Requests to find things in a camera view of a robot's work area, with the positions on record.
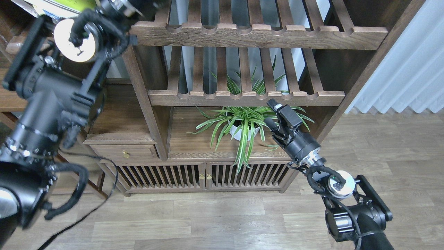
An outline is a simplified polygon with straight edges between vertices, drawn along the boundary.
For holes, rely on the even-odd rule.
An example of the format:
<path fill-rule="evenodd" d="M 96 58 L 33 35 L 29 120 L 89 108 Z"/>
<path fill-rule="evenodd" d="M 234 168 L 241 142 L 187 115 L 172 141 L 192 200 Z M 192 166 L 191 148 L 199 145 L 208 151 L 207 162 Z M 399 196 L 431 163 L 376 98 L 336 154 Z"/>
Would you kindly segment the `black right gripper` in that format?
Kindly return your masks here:
<path fill-rule="evenodd" d="M 270 99 L 266 104 L 276 114 L 277 123 L 271 118 L 265 119 L 276 143 L 297 164 L 314 164 L 321 160 L 318 152 L 320 144 L 309 134 L 299 130 L 302 119 L 289 106 Z"/>

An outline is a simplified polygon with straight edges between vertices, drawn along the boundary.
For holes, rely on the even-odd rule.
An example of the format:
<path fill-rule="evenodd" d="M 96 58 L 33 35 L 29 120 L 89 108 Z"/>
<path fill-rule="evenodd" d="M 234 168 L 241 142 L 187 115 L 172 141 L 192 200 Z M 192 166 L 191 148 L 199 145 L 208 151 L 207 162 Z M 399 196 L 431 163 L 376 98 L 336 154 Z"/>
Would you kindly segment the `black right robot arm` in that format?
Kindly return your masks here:
<path fill-rule="evenodd" d="M 351 241 L 357 250 L 392 250 L 384 230 L 393 214 L 365 176 L 326 167 L 320 144 L 300 130 L 302 118 L 290 106 L 267 101 L 277 121 L 266 118 L 272 138 L 289 155 L 288 167 L 303 173 L 326 207 L 328 232 L 336 242 Z"/>

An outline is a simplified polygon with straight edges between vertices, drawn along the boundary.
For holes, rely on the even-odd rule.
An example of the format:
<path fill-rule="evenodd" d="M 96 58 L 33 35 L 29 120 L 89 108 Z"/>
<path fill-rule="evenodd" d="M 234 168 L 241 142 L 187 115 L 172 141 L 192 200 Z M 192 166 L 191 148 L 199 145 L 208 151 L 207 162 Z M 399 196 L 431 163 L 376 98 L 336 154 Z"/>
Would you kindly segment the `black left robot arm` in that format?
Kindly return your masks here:
<path fill-rule="evenodd" d="M 102 112 L 110 63 L 137 43 L 132 25 L 167 4 L 102 0 L 57 24 L 47 15 L 34 22 L 2 81 L 27 106 L 1 145 L 1 246 L 16 228 L 29 229 L 41 211 L 51 220 L 78 203 L 88 170 L 54 158 Z"/>

